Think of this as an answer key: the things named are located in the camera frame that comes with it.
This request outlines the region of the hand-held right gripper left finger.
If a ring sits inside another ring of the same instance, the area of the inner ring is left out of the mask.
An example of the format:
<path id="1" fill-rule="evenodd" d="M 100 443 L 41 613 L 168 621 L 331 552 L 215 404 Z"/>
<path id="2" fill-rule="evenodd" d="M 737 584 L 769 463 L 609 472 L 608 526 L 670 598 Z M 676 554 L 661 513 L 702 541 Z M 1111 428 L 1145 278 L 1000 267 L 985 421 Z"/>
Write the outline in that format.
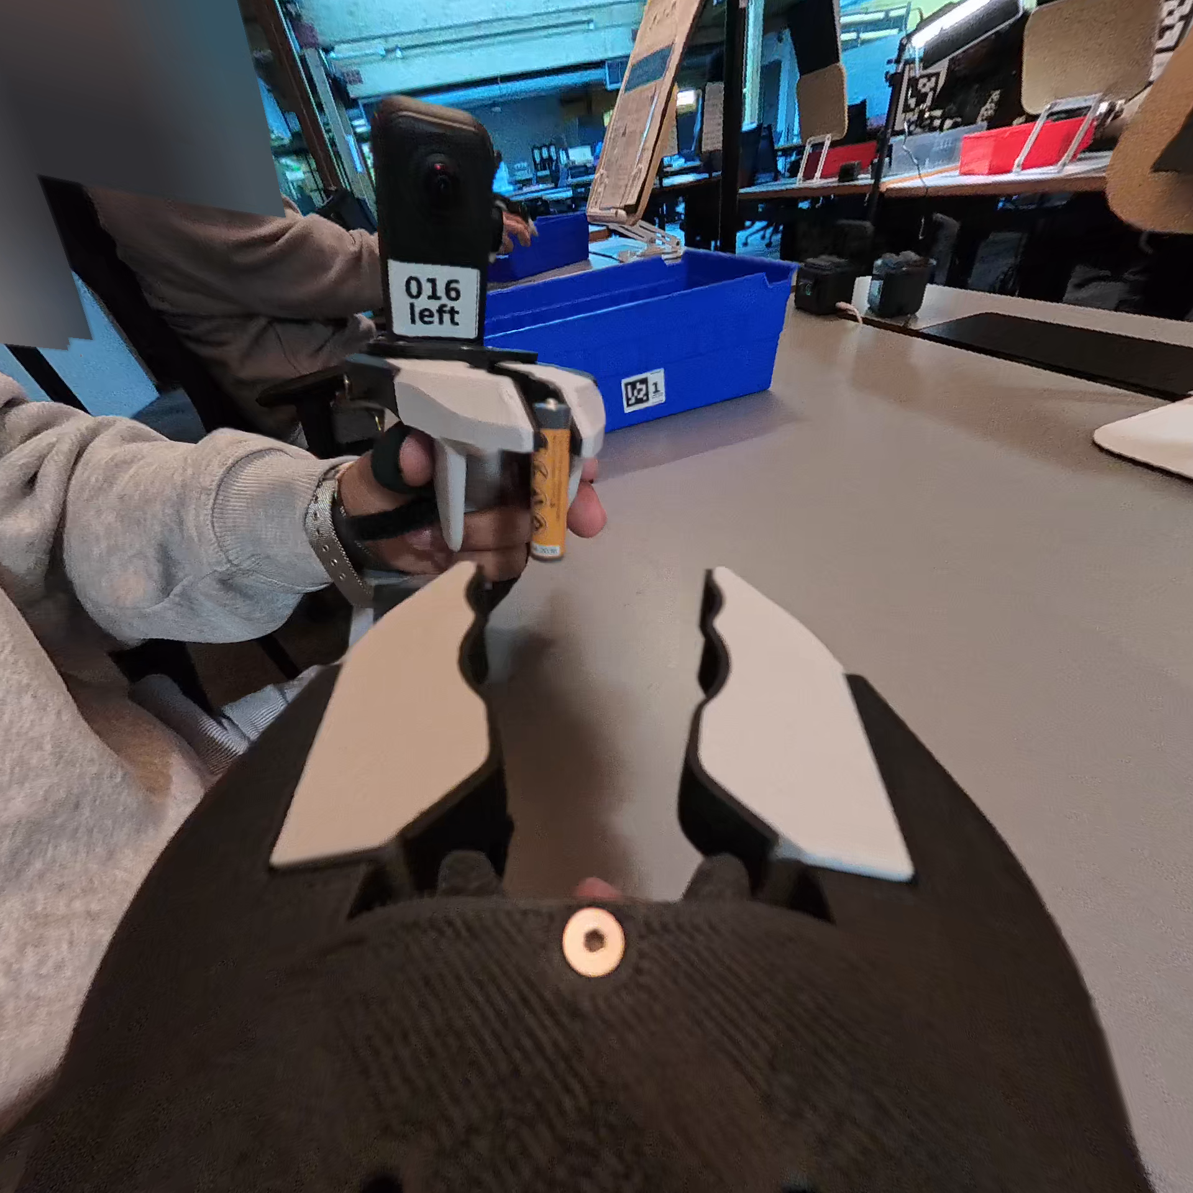
<path id="1" fill-rule="evenodd" d="M 370 860 L 437 873 L 483 854 L 506 869 L 513 821 L 482 693 L 483 578 L 457 563 L 350 648 L 272 847 L 276 871 Z"/>

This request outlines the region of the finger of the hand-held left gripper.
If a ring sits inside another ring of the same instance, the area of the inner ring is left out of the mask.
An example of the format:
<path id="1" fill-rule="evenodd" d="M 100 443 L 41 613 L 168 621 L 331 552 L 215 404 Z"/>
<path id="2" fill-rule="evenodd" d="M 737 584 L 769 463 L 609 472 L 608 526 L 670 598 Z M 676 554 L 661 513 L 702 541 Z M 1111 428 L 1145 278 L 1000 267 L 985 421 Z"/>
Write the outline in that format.
<path id="1" fill-rule="evenodd" d="M 402 424 L 465 452 L 533 450 L 528 404 L 504 374 L 457 361 L 398 361 L 394 404 Z"/>
<path id="2" fill-rule="evenodd" d="M 498 361 L 496 372 L 513 380 L 528 409 L 532 430 L 539 430 L 537 406 L 554 398 L 569 409 L 572 428 L 570 454 L 576 459 L 595 459 L 600 454 L 606 411 L 595 378 L 582 371 L 528 361 Z"/>

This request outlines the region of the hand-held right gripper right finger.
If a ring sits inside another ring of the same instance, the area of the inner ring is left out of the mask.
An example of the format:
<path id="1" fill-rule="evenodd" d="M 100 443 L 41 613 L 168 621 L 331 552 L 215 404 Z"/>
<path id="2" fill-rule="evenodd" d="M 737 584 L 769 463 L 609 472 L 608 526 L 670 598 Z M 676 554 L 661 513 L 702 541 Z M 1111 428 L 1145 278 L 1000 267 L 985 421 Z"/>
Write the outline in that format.
<path id="1" fill-rule="evenodd" d="M 761 884 L 800 863 L 908 884 L 913 860 L 846 671 L 793 613 L 709 569 L 698 628 L 702 700 L 678 819 L 704 856 L 732 854 Z"/>

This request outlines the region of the yellow and black battery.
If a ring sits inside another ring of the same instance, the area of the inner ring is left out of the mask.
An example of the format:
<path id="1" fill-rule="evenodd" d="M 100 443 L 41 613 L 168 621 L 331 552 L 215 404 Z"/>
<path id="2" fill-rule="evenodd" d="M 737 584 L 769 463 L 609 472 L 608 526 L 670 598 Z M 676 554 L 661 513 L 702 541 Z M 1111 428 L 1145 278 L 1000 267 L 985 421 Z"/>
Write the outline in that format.
<path id="1" fill-rule="evenodd" d="M 557 397 L 532 408 L 535 434 L 530 458 L 530 556 L 557 561 L 565 556 L 572 467 L 572 415 Z"/>

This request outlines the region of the person's left forearm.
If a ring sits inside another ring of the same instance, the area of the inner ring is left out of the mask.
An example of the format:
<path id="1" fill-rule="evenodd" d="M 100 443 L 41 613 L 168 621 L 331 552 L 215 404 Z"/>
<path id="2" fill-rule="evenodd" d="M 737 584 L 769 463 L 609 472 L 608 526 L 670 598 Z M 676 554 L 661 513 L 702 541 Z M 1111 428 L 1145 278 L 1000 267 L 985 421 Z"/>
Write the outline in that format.
<path id="1" fill-rule="evenodd" d="M 2 617 L 80 610 L 118 643 L 241 643 L 330 585 L 309 510 L 346 459 L 217 430 L 167 439 L 2 378 Z"/>

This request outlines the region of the person's left hand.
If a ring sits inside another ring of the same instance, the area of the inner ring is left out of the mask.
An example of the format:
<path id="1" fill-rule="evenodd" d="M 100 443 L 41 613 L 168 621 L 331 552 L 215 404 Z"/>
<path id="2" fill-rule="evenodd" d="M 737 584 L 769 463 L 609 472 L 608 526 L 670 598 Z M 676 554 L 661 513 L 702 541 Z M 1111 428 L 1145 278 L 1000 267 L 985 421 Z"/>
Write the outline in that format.
<path id="1" fill-rule="evenodd" d="M 357 458 L 337 478 L 337 498 L 343 519 L 382 515 L 409 506 L 413 495 L 385 489 L 374 476 L 370 454 Z M 415 430 L 400 447 L 398 469 L 402 482 L 433 489 L 433 441 Z M 578 493 L 569 508 L 569 530 L 583 539 L 598 535 L 608 521 L 600 493 L 598 461 L 583 461 Z M 530 561 L 530 498 L 504 497 L 496 506 L 465 517 L 461 548 L 452 550 L 443 539 L 439 515 L 433 524 L 415 528 L 398 537 L 359 541 L 357 558 L 367 571 L 433 576 L 457 561 L 476 563 L 493 582 L 517 580 Z"/>

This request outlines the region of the large blue plastic bin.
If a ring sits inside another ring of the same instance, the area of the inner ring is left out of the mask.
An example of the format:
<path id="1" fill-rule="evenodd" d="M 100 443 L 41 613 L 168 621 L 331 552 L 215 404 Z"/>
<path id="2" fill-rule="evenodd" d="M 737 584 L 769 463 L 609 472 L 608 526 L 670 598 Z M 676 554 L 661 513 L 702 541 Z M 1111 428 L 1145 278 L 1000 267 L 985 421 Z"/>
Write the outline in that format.
<path id="1" fill-rule="evenodd" d="M 685 250 L 487 296 L 485 343 L 589 374 L 606 430 L 769 389 L 796 267 Z"/>

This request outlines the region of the small blue plastic bin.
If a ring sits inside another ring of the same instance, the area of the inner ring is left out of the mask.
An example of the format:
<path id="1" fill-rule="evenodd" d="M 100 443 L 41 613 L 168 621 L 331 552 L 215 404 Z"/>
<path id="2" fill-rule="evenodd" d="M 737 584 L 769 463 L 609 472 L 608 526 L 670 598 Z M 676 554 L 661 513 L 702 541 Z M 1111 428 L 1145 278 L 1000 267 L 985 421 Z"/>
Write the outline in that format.
<path id="1" fill-rule="evenodd" d="M 513 285 L 589 259 L 589 219 L 583 211 L 537 219 L 528 245 L 513 233 L 509 239 L 511 250 L 489 265 L 491 287 Z"/>

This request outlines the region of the black office chair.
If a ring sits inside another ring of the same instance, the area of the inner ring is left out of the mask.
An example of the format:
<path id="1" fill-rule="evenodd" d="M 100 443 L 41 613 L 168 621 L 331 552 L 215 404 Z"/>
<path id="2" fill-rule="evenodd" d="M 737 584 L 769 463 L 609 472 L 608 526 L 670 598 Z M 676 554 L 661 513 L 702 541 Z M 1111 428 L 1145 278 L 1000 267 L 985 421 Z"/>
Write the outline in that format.
<path id="1" fill-rule="evenodd" d="M 100 308 L 111 315 L 117 332 L 148 367 L 150 378 L 163 387 L 181 389 L 206 430 L 220 426 L 252 430 L 207 367 L 148 306 L 135 274 L 118 258 L 111 235 L 100 226 L 96 209 L 85 193 L 87 187 L 50 176 L 41 176 L 39 183 L 70 267 Z M 259 404 L 269 409 L 291 408 L 302 426 L 307 406 L 326 404 L 331 398 L 331 384 L 343 380 L 348 359 L 339 367 L 276 384 L 261 393 Z"/>

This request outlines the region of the grey wrist band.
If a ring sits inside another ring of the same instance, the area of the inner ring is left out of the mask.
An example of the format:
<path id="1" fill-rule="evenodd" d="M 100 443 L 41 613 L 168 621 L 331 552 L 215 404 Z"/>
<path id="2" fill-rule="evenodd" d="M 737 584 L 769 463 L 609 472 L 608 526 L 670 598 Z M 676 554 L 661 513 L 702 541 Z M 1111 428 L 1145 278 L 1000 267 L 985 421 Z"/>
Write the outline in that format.
<path id="1" fill-rule="evenodd" d="M 357 572 L 339 532 L 335 510 L 339 508 L 339 476 L 350 467 L 346 459 L 331 461 L 319 476 L 306 506 L 306 541 L 317 556 L 330 585 L 339 591 L 352 608 L 370 610 L 374 587 Z"/>

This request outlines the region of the cardboard sheet on stand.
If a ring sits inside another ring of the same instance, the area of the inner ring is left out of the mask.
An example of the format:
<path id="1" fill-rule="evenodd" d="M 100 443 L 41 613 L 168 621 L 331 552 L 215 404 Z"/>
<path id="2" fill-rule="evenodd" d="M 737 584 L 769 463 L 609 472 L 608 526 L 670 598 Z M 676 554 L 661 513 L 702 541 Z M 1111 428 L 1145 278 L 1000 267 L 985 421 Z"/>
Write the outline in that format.
<path id="1" fill-rule="evenodd" d="M 645 215 L 663 159 L 678 69 L 700 9 L 702 2 L 646 2 L 585 206 L 591 226 L 633 239 L 646 258 L 669 263 L 683 248 Z"/>

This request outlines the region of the person's grey hoodie torso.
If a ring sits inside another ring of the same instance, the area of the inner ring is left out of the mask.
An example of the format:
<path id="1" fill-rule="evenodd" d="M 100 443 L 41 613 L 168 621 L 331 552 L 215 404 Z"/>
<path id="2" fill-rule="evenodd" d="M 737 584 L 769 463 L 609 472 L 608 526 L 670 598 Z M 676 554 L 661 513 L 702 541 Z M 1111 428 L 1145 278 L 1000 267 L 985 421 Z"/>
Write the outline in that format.
<path id="1" fill-rule="evenodd" d="M 146 873 L 246 739 L 63 676 L 2 597 L 2 1130 L 48 1089 Z"/>

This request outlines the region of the small red plastic bin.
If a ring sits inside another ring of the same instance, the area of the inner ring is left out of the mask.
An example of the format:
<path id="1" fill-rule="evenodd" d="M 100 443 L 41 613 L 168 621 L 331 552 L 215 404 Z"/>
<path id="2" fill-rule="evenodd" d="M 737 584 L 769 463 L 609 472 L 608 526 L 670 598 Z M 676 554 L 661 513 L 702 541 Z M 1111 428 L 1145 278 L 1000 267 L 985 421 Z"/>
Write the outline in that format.
<path id="1" fill-rule="evenodd" d="M 871 178 L 876 141 L 809 141 L 798 165 L 802 183 L 858 183 Z"/>

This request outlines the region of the small beige board stand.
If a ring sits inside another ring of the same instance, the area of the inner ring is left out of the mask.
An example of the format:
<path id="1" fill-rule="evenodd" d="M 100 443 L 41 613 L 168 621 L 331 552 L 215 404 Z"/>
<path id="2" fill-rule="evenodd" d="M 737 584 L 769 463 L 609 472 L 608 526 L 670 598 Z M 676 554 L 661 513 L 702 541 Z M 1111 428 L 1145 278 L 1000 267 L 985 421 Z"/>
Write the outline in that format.
<path id="1" fill-rule="evenodd" d="M 841 63 L 800 74 L 796 80 L 798 145 L 796 183 L 822 178 L 828 148 L 846 133 L 846 72 Z"/>

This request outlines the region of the white flat tablet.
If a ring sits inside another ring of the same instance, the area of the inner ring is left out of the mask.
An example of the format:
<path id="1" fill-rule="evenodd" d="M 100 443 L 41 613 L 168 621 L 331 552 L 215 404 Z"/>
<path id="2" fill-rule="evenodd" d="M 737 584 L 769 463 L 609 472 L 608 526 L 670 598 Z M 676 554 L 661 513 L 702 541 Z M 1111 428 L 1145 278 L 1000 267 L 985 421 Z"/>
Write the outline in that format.
<path id="1" fill-rule="evenodd" d="M 1093 443 L 1128 463 L 1191 482 L 1191 397 L 1100 426 Z"/>

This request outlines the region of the black desk mat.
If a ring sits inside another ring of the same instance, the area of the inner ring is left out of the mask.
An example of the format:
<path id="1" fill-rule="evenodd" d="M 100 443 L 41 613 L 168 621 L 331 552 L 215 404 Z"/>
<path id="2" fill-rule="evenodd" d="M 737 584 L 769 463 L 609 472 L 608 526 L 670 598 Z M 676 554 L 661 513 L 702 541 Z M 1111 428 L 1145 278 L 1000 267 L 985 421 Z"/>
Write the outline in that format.
<path id="1" fill-rule="evenodd" d="M 1158 400 L 1191 397 L 1191 348 L 1184 345 L 987 311 L 924 326 L 919 335 Z"/>

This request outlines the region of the large red plastic bin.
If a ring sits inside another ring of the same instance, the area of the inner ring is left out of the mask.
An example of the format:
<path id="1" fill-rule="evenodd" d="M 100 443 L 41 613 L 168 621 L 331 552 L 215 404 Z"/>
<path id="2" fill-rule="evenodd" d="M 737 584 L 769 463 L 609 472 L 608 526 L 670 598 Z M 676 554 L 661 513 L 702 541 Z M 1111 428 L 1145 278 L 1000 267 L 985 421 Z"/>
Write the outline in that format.
<path id="1" fill-rule="evenodd" d="M 1017 163 L 1021 171 L 1058 167 L 1078 133 L 1082 139 L 1072 156 L 1085 150 L 1095 137 L 1095 124 L 1085 124 L 1084 117 L 972 132 L 961 141 L 958 172 L 995 176 L 1013 172 Z"/>

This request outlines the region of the large beige board stand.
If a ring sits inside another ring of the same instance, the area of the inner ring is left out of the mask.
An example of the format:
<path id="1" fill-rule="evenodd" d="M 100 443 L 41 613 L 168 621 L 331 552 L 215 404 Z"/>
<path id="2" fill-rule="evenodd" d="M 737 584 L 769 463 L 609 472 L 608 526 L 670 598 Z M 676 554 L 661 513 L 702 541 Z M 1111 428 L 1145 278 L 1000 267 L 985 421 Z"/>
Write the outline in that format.
<path id="1" fill-rule="evenodd" d="M 1150 80 L 1160 2 L 1050 2 L 1022 32 L 1021 106 L 1035 122 L 1080 109 L 1085 124 Z M 1082 133 L 1056 167 L 1074 158 Z"/>

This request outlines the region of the beige rounded board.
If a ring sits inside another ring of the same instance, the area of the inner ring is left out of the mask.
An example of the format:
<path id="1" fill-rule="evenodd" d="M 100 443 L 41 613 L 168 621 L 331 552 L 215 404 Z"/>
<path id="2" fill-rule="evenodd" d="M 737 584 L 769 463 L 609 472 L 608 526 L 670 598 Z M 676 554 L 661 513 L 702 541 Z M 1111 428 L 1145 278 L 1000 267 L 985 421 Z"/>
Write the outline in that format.
<path id="1" fill-rule="evenodd" d="M 1174 50 L 1117 141 L 1106 198 L 1128 226 L 1191 235 L 1191 35 Z"/>

